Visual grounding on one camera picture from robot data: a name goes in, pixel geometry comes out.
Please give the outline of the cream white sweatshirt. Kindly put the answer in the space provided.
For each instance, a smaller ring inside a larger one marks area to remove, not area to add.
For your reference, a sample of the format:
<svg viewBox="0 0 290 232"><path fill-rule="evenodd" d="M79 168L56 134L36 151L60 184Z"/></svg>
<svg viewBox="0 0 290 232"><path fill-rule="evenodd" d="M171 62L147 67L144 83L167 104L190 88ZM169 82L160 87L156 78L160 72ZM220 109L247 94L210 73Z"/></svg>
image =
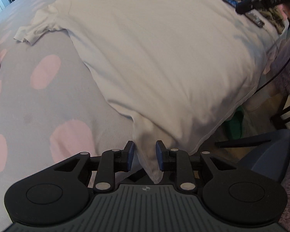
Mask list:
<svg viewBox="0 0 290 232"><path fill-rule="evenodd" d="M15 39L63 29L106 102L132 119L155 183L155 142L195 153L254 93L271 48L266 31L221 0L56 0Z"/></svg>

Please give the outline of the grey pink-dotted bed cover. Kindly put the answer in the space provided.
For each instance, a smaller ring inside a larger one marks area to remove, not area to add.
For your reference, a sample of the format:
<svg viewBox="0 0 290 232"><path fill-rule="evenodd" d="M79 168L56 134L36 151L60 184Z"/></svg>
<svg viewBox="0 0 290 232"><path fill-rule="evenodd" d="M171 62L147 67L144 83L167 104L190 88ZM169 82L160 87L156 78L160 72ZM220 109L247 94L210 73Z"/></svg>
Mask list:
<svg viewBox="0 0 290 232"><path fill-rule="evenodd" d="M134 141L132 119L106 102L67 30L34 44L15 39L55 1L15 0L0 13L0 231L11 224L3 199L13 183L82 151L99 156ZM286 36L269 21L260 29L271 40L266 68Z"/></svg>

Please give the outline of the blue grey chair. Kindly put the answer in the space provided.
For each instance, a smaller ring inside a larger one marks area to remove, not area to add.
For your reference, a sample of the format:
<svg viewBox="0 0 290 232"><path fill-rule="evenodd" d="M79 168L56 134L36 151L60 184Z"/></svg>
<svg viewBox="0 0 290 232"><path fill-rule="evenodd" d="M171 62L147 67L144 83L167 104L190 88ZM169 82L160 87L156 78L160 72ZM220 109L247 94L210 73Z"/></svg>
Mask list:
<svg viewBox="0 0 290 232"><path fill-rule="evenodd" d="M281 183L290 163L290 129L286 127L290 116L282 118L282 115L290 112L290 105L286 106L287 99L287 96L283 98L277 113L270 118L275 131L237 140L219 141L215 146L220 149L254 147L238 164Z"/></svg>

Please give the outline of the black smartphone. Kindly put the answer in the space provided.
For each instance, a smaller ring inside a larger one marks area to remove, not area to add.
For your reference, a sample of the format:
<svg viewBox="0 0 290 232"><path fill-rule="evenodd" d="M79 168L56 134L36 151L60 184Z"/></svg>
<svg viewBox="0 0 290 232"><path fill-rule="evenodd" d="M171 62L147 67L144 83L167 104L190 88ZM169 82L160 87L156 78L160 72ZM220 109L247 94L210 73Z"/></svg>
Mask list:
<svg viewBox="0 0 290 232"><path fill-rule="evenodd" d="M253 10L255 9L252 0L222 0L223 2L231 5L237 14L245 15L252 23L254 23L259 28L264 26L264 22L255 14Z"/></svg>

